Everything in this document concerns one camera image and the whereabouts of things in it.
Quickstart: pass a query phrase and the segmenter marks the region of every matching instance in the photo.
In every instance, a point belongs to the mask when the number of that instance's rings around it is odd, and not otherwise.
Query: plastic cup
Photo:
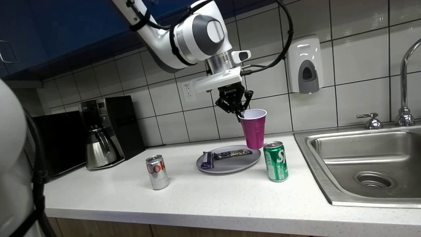
[[[264,110],[247,110],[243,118],[239,118],[247,148],[251,151],[262,148],[265,115]]]

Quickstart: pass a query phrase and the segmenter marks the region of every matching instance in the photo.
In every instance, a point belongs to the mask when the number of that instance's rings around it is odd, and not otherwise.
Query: soda can
[[[262,148],[266,178],[272,182],[282,182],[287,178],[285,149],[280,141],[265,144]]]
[[[149,184],[153,190],[161,190],[169,185],[169,180],[161,156],[147,159],[145,168]]]

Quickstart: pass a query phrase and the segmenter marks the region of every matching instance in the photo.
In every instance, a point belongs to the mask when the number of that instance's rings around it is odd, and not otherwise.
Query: soap dispenser
[[[323,69],[318,37],[305,37],[290,44],[287,70],[290,93],[293,94],[312,94],[323,87]]]

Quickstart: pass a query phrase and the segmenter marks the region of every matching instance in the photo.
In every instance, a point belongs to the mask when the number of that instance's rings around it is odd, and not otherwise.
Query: stainless steel sink
[[[421,209],[421,127],[294,139],[328,203]]]

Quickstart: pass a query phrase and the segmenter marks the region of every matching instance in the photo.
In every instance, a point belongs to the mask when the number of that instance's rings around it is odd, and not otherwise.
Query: white countertop
[[[282,141],[289,178],[266,180],[264,157],[248,170],[206,176],[194,164],[203,151],[241,140],[155,148],[90,173],[78,169],[44,189],[49,218],[123,222],[312,236],[421,236],[421,210],[355,209],[327,205],[291,136]],[[161,155],[170,184],[149,186],[144,161]]]

